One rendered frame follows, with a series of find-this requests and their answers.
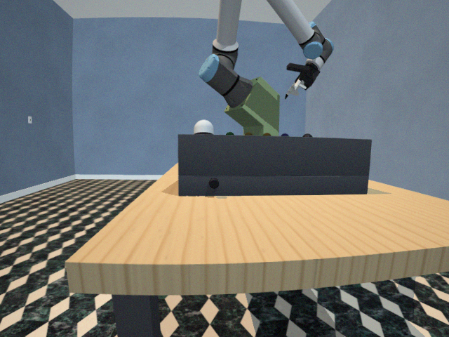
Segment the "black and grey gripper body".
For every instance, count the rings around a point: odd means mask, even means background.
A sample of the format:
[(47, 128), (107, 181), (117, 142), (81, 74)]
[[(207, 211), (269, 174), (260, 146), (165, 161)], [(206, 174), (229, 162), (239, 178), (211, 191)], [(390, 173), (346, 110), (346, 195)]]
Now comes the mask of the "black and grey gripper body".
[(309, 66), (309, 71), (302, 70), (300, 72), (300, 75), (295, 80), (295, 82), (298, 80), (298, 78), (304, 72), (304, 77), (302, 80), (304, 81), (304, 85), (307, 87), (305, 90), (307, 90), (314, 83), (314, 81), (316, 80), (320, 71), (318, 70), (318, 67), (312, 62), (308, 62), (305, 66)]

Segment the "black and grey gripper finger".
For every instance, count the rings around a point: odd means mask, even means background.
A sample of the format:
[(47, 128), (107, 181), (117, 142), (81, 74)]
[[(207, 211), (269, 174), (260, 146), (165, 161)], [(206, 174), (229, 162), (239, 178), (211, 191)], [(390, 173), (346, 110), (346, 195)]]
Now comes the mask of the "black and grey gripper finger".
[(290, 87), (289, 91), (287, 92), (287, 94), (286, 94), (286, 96), (285, 96), (285, 99), (288, 97), (289, 94), (292, 94), (292, 95), (295, 95), (295, 96), (298, 96), (298, 95), (299, 95), (299, 92), (298, 92), (299, 86), (297, 87), (296, 90), (294, 90), (294, 85), (295, 85), (295, 83), (296, 83), (296, 82), (294, 82), (294, 84)]
[(302, 80), (304, 77), (304, 72), (301, 74), (301, 76), (298, 78), (296, 84), (294, 85), (294, 90), (299, 86), (303, 89), (306, 89), (306, 86), (304, 85), (304, 81)]

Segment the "grey control console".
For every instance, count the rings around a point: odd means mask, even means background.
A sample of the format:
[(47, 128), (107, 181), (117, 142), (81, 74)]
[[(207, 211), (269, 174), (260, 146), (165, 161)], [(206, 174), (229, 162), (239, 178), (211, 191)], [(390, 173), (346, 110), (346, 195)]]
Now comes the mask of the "grey control console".
[[(199, 135), (209, 134), (209, 135)], [(367, 194), (371, 139), (178, 134), (178, 196)]]

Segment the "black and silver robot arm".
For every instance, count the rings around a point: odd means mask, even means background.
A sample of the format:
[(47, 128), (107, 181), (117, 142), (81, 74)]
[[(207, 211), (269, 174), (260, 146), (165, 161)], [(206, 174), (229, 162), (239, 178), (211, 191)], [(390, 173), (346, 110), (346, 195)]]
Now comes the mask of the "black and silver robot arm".
[[(332, 54), (334, 45), (324, 38), (315, 22), (307, 22), (293, 0), (267, 0), (270, 6), (295, 37), (308, 62), (318, 70)], [(239, 44), (236, 35), (242, 0), (220, 0), (217, 39), (213, 41), (213, 51), (199, 70), (199, 77), (224, 97), (231, 108), (240, 105), (250, 93), (253, 83), (240, 77), (234, 71), (238, 58)], [(312, 60), (313, 59), (313, 60)], [(289, 63), (287, 70), (309, 71), (309, 66)], [(247, 87), (248, 86), (248, 87)]]

